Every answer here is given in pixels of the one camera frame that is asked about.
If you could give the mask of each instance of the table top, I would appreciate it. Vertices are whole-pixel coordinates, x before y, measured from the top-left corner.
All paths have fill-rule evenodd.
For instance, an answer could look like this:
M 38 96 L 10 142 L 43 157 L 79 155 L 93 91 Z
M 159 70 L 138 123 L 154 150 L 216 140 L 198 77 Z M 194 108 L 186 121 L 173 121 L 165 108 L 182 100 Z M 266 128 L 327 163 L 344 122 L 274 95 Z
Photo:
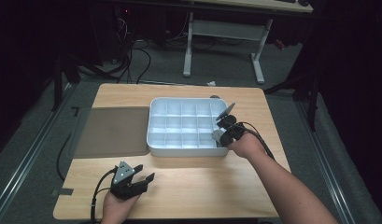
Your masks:
M 237 7 L 257 7 L 264 9 L 283 10 L 290 12 L 313 12 L 313 8 L 301 6 L 298 2 L 288 3 L 276 0 L 193 0 L 194 2 L 222 4 Z
M 278 163 L 290 170 L 266 98 L 258 88 L 164 85 L 101 85 L 93 107 L 149 106 L 157 97 L 209 98 L 217 95 L 227 105 L 236 102 L 231 114 L 255 126 Z M 151 156 L 73 159 L 64 189 L 53 215 L 58 219 L 90 218 L 94 189 L 100 178 L 120 161 L 144 165 L 134 182 L 155 173 L 129 218 L 226 218 L 277 217 L 261 180 L 247 160 L 229 151 L 225 157 L 160 158 Z M 110 185 L 106 178 L 100 189 Z M 96 217 L 102 216 L 105 191 L 97 195 Z

